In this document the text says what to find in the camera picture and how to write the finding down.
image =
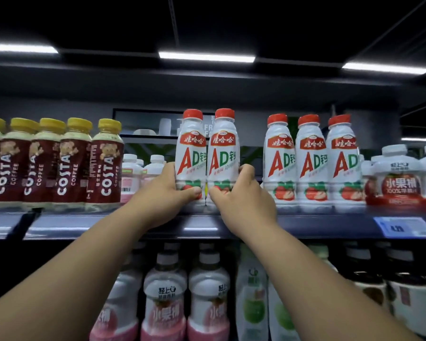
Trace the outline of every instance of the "ceiling light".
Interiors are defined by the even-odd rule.
[[[426,73],[426,67],[396,66],[392,64],[375,64],[364,62],[347,62],[343,69],[369,70],[372,72],[399,73],[421,75]]]
[[[50,45],[0,44],[0,53],[58,54],[58,51]]]
[[[426,142],[426,138],[402,138],[402,141],[421,141]]]
[[[196,61],[220,61],[220,62],[242,62],[242,63],[252,63],[256,59],[255,56],[176,53],[171,51],[160,51],[159,57],[168,58],[168,59],[187,59],[187,60],[196,60]]]

